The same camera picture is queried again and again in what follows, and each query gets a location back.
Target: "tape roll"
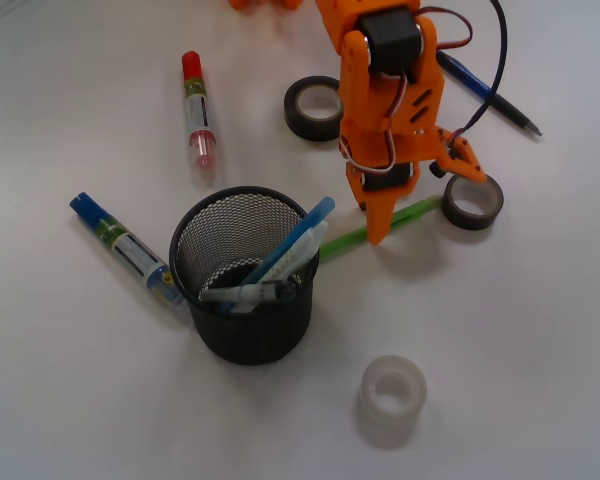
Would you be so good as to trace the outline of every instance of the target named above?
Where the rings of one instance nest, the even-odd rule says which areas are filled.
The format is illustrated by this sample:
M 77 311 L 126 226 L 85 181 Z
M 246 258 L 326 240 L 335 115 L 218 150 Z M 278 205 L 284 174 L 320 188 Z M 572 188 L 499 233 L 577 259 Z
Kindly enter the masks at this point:
M 339 138 L 344 112 L 338 88 L 338 80 L 322 76 L 306 77 L 291 85 L 284 96 L 284 119 L 291 131 L 312 142 Z M 315 116 L 314 108 L 335 108 L 336 112 L 325 117 Z
M 361 414 L 378 426 L 406 434 L 427 399 L 427 381 L 412 361 L 387 355 L 367 367 L 358 398 Z
M 468 199 L 467 197 L 483 207 L 483 213 L 463 210 L 458 202 Z M 504 194 L 493 178 L 487 176 L 486 182 L 476 183 L 458 175 L 449 180 L 440 205 L 442 213 L 452 224 L 473 231 L 484 230 L 493 225 L 503 206 Z

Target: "red cap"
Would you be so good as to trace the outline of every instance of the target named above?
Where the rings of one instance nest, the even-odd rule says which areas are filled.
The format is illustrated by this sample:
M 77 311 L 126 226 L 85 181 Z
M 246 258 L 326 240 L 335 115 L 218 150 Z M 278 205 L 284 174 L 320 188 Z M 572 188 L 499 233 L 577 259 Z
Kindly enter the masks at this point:
M 196 52 L 187 52 L 182 56 L 182 73 L 184 81 L 192 78 L 202 78 L 202 65 L 200 64 L 200 55 Z

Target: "red wire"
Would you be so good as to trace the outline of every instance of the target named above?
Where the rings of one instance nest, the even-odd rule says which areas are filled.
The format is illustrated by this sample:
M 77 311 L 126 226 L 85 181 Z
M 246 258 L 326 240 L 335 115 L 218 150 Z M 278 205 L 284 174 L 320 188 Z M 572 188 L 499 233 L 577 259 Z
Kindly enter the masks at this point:
M 449 13 L 455 17 L 458 17 L 460 20 L 462 20 L 464 22 L 464 24 L 467 26 L 467 28 L 469 29 L 469 38 L 466 38 L 465 40 L 459 40 L 457 42 L 439 43 L 438 46 L 436 47 L 437 50 L 448 50 L 451 48 L 464 47 L 465 45 L 468 45 L 469 42 L 471 42 L 471 40 L 473 40 L 473 27 L 471 26 L 471 22 L 469 22 L 469 20 L 467 20 L 462 15 L 460 15 L 458 12 L 454 12 L 453 10 L 449 10 L 447 8 L 442 8 L 442 7 L 424 7 L 424 8 L 421 8 L 420 10 L 417 10 L 413 15 L 418 16 L 418 15 L 423 15 L 425 13 Z

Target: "mesh cup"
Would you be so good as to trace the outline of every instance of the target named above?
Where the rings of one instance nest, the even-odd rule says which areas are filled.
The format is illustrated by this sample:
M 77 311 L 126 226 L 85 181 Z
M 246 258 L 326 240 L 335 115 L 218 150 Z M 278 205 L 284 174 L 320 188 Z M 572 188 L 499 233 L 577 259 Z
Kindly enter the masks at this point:
M 231 314 L 220 312 L 216 303 L 200 301 L 202 290 L 239 285 L 305 215 L 279 192 L 236 187 L 207 197 L 178 225 L 169 250 L 174 281 L 189 303 L 200 337 L 225 360 L 243 365 L 274 362 L 307 330 L 319 254 L 293 275 L 298 293 L 290 303 Z

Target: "black pen tip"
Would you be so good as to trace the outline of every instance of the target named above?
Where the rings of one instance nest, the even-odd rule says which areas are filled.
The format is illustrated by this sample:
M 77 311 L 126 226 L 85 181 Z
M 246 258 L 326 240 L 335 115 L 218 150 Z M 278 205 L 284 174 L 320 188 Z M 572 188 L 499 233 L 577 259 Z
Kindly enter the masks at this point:
M 539 137 L 542 136 L 542 132 L 540 131 L 540 129 L 538 127 L 535 126 L 535 124 L 533 122 L 527 123 L 527 128 L 529 130 L 531 130 L 533 133 L 535 133 L 536 135 L 538 135 Z

